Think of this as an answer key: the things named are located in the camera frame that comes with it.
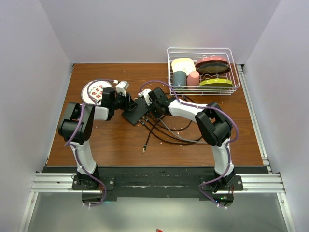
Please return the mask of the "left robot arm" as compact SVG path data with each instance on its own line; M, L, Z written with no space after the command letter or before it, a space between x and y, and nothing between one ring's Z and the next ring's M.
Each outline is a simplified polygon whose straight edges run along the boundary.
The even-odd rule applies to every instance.
M104 88L101 100L94 105L68 103L58 125L58 134L63 137L65 146L73 151L77 163L77 183L87 189L104 188L90 148L93 122L109 121L116 110L131 111L136 107L130 93L119 86Z

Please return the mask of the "black network switch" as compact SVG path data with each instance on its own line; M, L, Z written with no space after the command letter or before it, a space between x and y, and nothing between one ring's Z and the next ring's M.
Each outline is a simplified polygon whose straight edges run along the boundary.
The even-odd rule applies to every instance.
M137 107L132 111L122 112L122 117L133 126L135 126L139 120L149 112L145 99L137 98L135 103L137 104Z

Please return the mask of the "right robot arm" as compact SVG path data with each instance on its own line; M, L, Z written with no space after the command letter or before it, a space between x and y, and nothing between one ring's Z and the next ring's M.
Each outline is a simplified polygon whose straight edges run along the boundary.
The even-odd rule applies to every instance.
M196 122L202 138L212 148L215 160L214 182L217 188L225 190L232 185L232 178L236 174L229 144L231 131L236 128L236 124L222 111L219 104L196 104L176 97L168 98L159 87L154 90L145 89L139 96L162 115L183 117Z

